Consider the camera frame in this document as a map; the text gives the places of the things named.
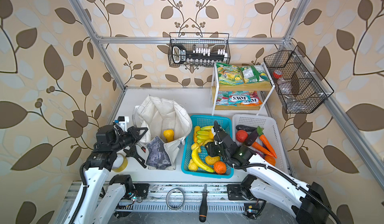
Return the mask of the yellow pear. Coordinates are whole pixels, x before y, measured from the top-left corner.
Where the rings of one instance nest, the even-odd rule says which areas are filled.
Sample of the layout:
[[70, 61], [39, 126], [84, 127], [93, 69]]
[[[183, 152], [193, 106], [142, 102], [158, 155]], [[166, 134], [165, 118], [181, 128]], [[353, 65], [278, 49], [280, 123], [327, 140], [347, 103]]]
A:
[[172, 142], [174, 141], [174, 131], [172, 129], [167, 129], [163, 132], [163, 135], [166, 139], [167, 142]]

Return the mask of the cream canvas grocery bag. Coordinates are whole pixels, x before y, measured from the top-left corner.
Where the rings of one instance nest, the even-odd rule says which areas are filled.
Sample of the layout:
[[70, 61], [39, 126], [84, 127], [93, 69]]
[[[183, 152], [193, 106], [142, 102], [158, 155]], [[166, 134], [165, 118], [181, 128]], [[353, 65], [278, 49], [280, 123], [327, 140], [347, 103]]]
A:
[[[184, 107], [174, 100], [149, 95], [135, 106], [132, 118], [135, 127], [148, 128], [139, 141], [146, 148], [145, 165], [150, 170], [175, 170], [178, 153], [192, 131], [192, 120]], [[174, 131], [172, 142], [163, 135], [167, 129]]]

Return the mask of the green snack bag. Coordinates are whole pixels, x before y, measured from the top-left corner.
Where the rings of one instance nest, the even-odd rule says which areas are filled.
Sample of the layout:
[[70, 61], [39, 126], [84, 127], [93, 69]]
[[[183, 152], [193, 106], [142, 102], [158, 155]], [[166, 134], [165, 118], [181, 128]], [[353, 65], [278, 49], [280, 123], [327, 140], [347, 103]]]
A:
[[239, 67], [225, 63], [217, 63], [216, 66], [219, 84], [231, 86], [244, 84], [244, 80]]
[[245, 84], [270, 81], [263, 66], [261, 65], [243, 66], [241, 67], [241, 73]]

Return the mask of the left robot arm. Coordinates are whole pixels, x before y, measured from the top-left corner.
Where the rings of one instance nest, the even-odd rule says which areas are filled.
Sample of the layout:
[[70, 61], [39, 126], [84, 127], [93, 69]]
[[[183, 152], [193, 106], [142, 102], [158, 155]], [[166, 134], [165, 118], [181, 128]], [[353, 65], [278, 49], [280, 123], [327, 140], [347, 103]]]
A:
[[106, 224], [121, 200], [135, 202], [148, 196], [149, 184], [134, 185], [130, 175], [114, 176], [106, 193], [100, 196], [110, 172], [119, 162], [119, 151], [125, 152], [123, 161], [133, 157], [146, 166], [137, 154], [136, 144], [147, 132], [148, 128], [135, 126], [124, 131], [116, 123], [98, 129], [94, 149], [80, 167], [82, 185], [65, 217], [66, 224]]

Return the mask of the Fox's candy bag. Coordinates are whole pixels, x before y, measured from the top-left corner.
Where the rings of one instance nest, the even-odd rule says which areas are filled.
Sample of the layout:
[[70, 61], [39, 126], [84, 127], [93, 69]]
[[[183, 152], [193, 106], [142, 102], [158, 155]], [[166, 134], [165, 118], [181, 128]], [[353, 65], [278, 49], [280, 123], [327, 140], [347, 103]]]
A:
[[219, 91], [216, 105], [261, 106], [262, 101], [255, 91]]

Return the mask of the orange tangerine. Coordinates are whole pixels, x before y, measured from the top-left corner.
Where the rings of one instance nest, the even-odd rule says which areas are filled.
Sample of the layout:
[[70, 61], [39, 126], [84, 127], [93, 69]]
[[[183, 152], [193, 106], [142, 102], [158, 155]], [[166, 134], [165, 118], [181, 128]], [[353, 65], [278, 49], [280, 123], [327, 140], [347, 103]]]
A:
[[227, 172], [227, 165], [222, 161], [217, 161], [214, 164], [214, 171], [218, 175], [224, 175]]

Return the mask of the banana bunch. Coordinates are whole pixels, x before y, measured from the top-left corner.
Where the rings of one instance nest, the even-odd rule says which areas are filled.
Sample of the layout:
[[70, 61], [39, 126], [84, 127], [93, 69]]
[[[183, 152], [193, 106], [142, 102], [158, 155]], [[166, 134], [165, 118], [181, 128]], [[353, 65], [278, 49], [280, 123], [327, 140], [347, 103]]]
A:
[[193, 135], [194, 143], [202, 144], [207, 140], [213, 141], [214, 135], [212, 133], [212, 128], [213, 126], [195, 126]]

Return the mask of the dark green cucumber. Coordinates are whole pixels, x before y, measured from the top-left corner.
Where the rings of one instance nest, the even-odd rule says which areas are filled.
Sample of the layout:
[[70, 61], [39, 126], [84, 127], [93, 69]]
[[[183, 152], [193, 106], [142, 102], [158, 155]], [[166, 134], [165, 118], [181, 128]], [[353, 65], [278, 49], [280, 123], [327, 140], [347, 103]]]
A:
[[236, 130], [238, 130], [238, 131], [243, 130], [245, 132], [253, 132], [253, 131], [257, 130], [257, 128], [251, 127], [251, 126], [246, 126], [246, 125], [237, 125]]

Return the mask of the teal plastic basket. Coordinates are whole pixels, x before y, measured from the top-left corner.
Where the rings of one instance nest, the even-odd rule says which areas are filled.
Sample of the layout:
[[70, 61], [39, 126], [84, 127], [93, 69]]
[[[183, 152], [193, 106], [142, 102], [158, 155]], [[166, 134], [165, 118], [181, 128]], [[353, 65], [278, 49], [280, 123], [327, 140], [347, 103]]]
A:
[[234, 174], [234, 169], [225, 164], [220, 156], [207, 153], [205, 144], [209, 142], [208, 137], [213, 135], [204, 134], [198, 137], [198, 132], [210, 131], [215, 123], [228, 134], [233, 135], [232, 121], [227, 117], [210, 115], [192, 115], [192, 131], [185, 140], [181, 170], [184, 174], [204, 177], [229, 179]]

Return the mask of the yellow tape roll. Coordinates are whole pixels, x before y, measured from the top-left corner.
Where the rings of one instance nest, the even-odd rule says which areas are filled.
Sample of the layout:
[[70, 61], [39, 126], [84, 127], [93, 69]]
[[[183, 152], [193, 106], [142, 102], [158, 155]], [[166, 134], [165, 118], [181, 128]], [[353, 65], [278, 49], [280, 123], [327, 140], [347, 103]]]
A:
[[115, 173], [121, 173], [128, 165], [127, 158], [121, 154], [118, 153], [116, 160], [113, 163], [112, 171]]

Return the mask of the purple eggplant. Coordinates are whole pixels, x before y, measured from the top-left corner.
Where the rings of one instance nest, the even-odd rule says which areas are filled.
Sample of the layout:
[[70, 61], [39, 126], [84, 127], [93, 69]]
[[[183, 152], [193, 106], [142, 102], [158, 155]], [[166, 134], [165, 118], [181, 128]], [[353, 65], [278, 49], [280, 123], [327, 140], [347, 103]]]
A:
[[252, 146], [254, 144], [254, 142], [257, 140], [258, 137], [259, 137], [258, 131], [255, 129], [253, 132], [251, 132], [248, 135], [248, 137], [244, 141], [244, 144], [246, 146]]

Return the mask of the single yellow banana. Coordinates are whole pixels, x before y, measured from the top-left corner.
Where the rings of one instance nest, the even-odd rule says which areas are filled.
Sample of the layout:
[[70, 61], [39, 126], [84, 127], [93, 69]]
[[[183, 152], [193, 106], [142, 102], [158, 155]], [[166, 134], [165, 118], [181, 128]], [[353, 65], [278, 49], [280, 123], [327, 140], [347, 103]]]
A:
[[214, 173], [214, 169], [212, 169], [210, 166], [208, 166], [207, 164], [205, 164], [199, 157], [199, 153], [198, 151], [195, 149], [192, 151], [192, 154], [191, 154], [191, 157], [192, 157], [192, 160], [193, 162], [201, 169], [203, 169], [204, 171], [208, 172], [208, 173]]

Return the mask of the orange fruit in white basket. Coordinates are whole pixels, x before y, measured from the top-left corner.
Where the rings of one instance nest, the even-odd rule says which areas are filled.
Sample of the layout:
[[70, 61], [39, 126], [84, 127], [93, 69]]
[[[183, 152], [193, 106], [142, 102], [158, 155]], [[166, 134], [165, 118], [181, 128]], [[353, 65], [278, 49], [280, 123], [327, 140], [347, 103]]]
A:
[[272, 166], [276, 166], [276, 159], [272, 156], [266, 155], [265, 161], [271, 164]]

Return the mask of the white wooden two-tier shelf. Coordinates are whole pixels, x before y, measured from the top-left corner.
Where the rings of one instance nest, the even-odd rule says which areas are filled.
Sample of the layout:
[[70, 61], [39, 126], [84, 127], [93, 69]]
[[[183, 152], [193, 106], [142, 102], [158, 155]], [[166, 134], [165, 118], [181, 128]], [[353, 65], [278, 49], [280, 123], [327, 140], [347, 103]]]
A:
[[[276, 88], [276, 85], [271, 77], [271, 75], [268, 72], [268, 69], [263, 63], [261, 65], [265, 71], [265, 73], [268, 76], [269, 81], [264, 82], [258, 82], [258, 83], [247, 83], [247, 84], [241, 84], [241, 85], [223, 85], [219, 83], [219, 77], [218, 77], [218, 71], [216, 65], [214, 65], [213, 68], [213, 79], [211, 84], [211, 103], [212, 103], [212, 110], [211, 115], [215, 114], [215, 111], [232, 111], [233, 113], [238, 113], [239, 111], [247, 111], [250, 114], [255, 115], [265, 115], [268, 116], [267, 113], [267, 101], [270, 98], [271, 94]], [[260, 106], [250, 106], [246, 107], [243, 105], [234, 107], [234, 106], [223, 106], [223, 105], [216, 105], [217, 97], [219, 91], [256, 91], [258, 93], [258, 97], [261, 98], [262, 104]]]

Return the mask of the black socket tool set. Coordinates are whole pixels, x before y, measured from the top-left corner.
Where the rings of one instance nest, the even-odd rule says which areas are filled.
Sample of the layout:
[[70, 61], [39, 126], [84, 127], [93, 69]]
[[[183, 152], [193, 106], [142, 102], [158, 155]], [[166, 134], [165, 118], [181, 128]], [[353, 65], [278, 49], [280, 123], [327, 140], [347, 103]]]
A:
[[193, 44], [187, 48], [183, 44], [173, 44], [168, 52], [170, 64], [213, 66], [216, 63], [229, 63], [230, 53], [226, 49], [215, 49], [216, 46], [199, 47], [197, 44]]

